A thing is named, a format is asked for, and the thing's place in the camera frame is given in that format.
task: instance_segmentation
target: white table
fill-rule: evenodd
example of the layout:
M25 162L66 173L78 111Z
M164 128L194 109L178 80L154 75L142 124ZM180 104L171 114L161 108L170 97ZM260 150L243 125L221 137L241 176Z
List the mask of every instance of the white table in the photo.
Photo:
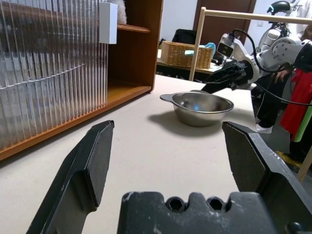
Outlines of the white table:
M181 66L172 66L172 65L168 65L166 64L163 60L161 60L161 49L158 49L158 54L157 54L157 65L159 66L165 66L165 67L172 67L172 68L176 68L176 69L182 69L182 70L187 70L190 71L191 68L190 67L181 67ZM196 72L200 72L200 73L205 73L205 74L212 74L213 72L220 70L222 68L222 66L216 65L213 62L210 64L210 68L209 69L201 69L201 68L196 68Z
M237 191L220 124L194 128L180 123L161 94L201 89L203 84L156 77L156 86L128 105L43 143L25 156L0 162L0 227L4 234L24 234L56 172L92 125L115 121L110 167L102 203L86 220L84 234L116 233L121 197L129 191L159 191L165 199L185 201L191 192L227 200ZM225 89L218 95L233 101L225 117L255 130L250 91Z

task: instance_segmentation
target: black cable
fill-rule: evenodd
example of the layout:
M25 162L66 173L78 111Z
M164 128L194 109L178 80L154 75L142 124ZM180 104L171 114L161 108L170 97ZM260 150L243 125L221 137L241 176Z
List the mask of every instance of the black cable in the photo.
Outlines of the black cable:
M277 95L271 93L269 90L267 90L266 88L263 88L263 86L260 85L260 84L258 84L257 82L256 82L256 84L257 84L257 86L259 86L261 89L263 89L263 91L266 92L267 94L269 94L269 95L271 95L271 96L273 96L273 97L275 97L275 98L277 98L277 99L279 99L279 100L281 100L281 101L283 101L283 102L286 102L286 103L288 103L288 104L295 104L295 105L300 105L300 106L312 106L312 104L305 104L305 103L301 103L301 102L288 101L288 100L286 100L286 99L283 99L283 98L281 98L281 97L279 97L279 96L277 96Z
M246 33L245 31L240 30L240 29L234 29L234 30L232 31L232 33L234 33L234 32L241 32L241 33L244 34L246 37L248 37L248 39L250 40L250 42L252 43L252 46L253 46L253 57L254 57L254 60L255 60L257 66L259 67L260 70L262 70L262 71L264 71L264 72L267 72L267 73L276 73L276 72L285 71L286 69L289 69L289 68L293 68L293 65L289 65L289 66L287 66L287 67L278 69L278 70L276 70L276 71L269 71L269 70L264 69L263 67L261 67L261 65L260 65L260 63L259 63L259 61L258 61L258 59L257 59L257 52L256 52L254 40L252 39L252 37L251 37L248 33Z

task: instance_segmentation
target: metal bowl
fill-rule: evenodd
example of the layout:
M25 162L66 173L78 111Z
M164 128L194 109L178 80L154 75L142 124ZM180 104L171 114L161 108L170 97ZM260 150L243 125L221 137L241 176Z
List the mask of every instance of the metal bowl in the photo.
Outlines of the metal bowl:
M194 127L213 125L234 108L231 101L208 93L163 94L160 99L171 102L178 119Z

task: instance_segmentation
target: white wall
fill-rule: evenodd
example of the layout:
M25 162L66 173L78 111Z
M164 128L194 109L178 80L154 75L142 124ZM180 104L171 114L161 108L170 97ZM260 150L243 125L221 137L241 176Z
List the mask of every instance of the white wall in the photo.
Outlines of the white wall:
M164 0L160 39L171 41L177 29L193 29L197 0Z
M253 12L257 14L269 14L267 13L269 5L276 1L277 0L257 0ZM276 15L284 16L285 13L278 13ZM263 24L262 27L257 26L258 24L259 24L258 20L252 20L250 22L249 29L248 29L248 34L253 38L256 46L258 46L262 35L271 26L271 24L269 24L267 21L262 21L262 24ZM245 47L246 47L247 52L251 54L253 51L253 47L248 39L246 39Z

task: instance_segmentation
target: bowl handle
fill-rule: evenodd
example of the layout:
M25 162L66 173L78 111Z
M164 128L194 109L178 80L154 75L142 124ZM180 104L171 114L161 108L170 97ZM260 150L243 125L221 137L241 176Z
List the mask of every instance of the bowl handle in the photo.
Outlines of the bowl handle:
M163 94L160 95L160 99L163 101L168 101L168 102L173 102L174 100L172 99L173 94Z

